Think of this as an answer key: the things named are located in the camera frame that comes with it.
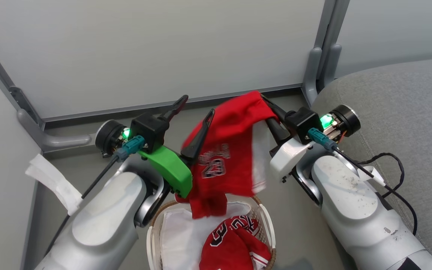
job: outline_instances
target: white fabric strip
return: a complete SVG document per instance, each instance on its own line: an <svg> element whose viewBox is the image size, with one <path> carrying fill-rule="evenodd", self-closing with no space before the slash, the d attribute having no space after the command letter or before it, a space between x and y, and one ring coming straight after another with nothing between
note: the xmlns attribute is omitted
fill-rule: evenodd
<svg viewBox="0 0 432 270"><path fill-rule="evenodd" d="M53 164L40 154L29 161L29 164L26 175L40 181L53 191L67 209L67 214L70 216L74 214L82 201L81 193L69 183Z"/></svg>
<svg viewBox="0 0 432 270"><path fill-rule="evenodd" d="M252 236L257 236L259 233L259 227L257 227L254 232L252 232Z"/></svg>
<svg viewBox="0 0 432 270"><path fill-rule="evenodd" d="M257 254L254 253L254 252L250 252L249 254L250 254L251 256L253 256L255 259L258 259L261 263L265 263L265 264L268 263L268 260L267 260L267 259L265 259L265 258L263 258L263 257L261 257L261 256L259 256L259 255L257 255Z"/></svg>
<svg viewBox="0 0 432 270"><path fill-rule="evenodd" d="M266 175L271 160L269 138L266 121L259 121L252 126L252 191L255 194L266 188Z"/></svg>
<svg viewBox="0 0 432 270"><path fill-rule="evenodd" d="M260 262L259 260L257 260L254 257L251 257L252 260L252 267L254 270L262 270L266 267L267 264L264 264L262 262Z"/></svg>

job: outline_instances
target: blue connector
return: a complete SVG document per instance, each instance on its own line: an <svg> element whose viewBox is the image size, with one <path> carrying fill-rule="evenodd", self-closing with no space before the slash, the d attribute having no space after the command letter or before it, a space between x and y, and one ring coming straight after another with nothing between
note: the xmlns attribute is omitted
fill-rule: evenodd
<svg viewBox="0 0 432 270"><path fill-rule="evenodd" d="M315 143L322 145L324 149L333 151L333 147L338 147L338 144L331 140L328 136L324 135L321 131L316 128L311 128L307 132L307 136Z"/></svg>
<svg viewBox="0 0 432 270"><path fill-rule="evenodd" d="M118 162L123 162L132 154L135 154L144 147L144 138L140 135L128 140L114 154L118 157Z"/></svg>

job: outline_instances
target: gray floor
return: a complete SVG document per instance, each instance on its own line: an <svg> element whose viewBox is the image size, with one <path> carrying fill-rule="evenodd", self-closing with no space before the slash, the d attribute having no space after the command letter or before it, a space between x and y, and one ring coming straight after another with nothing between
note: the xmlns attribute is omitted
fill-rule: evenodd
<svg viewBox="0 0 432 270"><path fill-rule="evenodd" d="M297 110L305 106L301 94L276 97L273 101L285 110ZM183 140L194 126L206 115L210 108L182 111L171 121L166 132L165 145L180 149ZM130 119L121 119L129 125ZM88 123L78 126L48 130L52 135L78 135L96 132L101 123ZM62 174L79 190L84 191L106 166L96 148L81 149L72 154L47 155ZM91 192L93 197L104 185L116 168L106 174ZM258 194L269 211L276 231L276 267L274 270L342 270L343 265L336 245L331 237L317 206L307 197L300 186L293 181L281 183L268 179L267 188ZM66 215L65 208L56 196L43 186L39 186L34 206L34 216L28 243L25 269L32 270L43 258L44 251ZM133 246L121 265L121 270L149 270L146 256L146 231L137 228L140 240Z"/></svg>

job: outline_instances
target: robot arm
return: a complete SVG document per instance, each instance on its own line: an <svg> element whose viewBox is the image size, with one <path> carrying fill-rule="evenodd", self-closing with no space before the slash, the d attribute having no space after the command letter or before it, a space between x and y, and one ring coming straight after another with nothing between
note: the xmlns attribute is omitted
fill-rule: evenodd
<svg viewBox="0 0 432 270"><path fill-rule="evenodd" d="M280 120L293 138L280 142L271 153L273 175L283 181L288 175L294 176L319 205L329 227L358 267L432 270L432 256L367 182L373 179L385 186L377 170L372 166L357 168L337 149L320 145L324 140L340 141L359 130L360 122L353 110L340 105L319 118L302 109L289 112ZM325 138L312 141L311 128Z"/></svg>
<svg viewBox="0 0 432 270"><path fill-rule="evenodd" d="M215 111L209 112L194 140L178 155L163 146L164 134L187 99L183 96L157 118L138 116L130 128L114 120L103 123L96 134L96 147L103 156L113 155L113 160L123 163L55 236L36 270L116 270L138 239L136 226L149 223L170 191L183 198L188 195L190 167L197 161Z"/></svg>

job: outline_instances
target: white cloth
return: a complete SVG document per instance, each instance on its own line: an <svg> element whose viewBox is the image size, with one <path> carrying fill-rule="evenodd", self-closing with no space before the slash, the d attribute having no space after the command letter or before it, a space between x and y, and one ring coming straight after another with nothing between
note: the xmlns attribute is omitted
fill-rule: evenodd
<svg viewBox="0 0 432 270"><path fill-rule="evenodd" d="M72 215L79 208L83 201L81 193L62 175L56 167L47 161L43 156L37 154L29 161L26 175L40 181L56 194L56 197L67 209L67 214Z"/></svg>
<svg viewBox="0 0 432 270"><path fill-rule="evenodd" d="M199 270L201 252L209 234L225 219L247 215L248 204L229 202L226 215L192 219L186 209L170 210L164 214L161 227L161 260L164 270Z"/></svg>

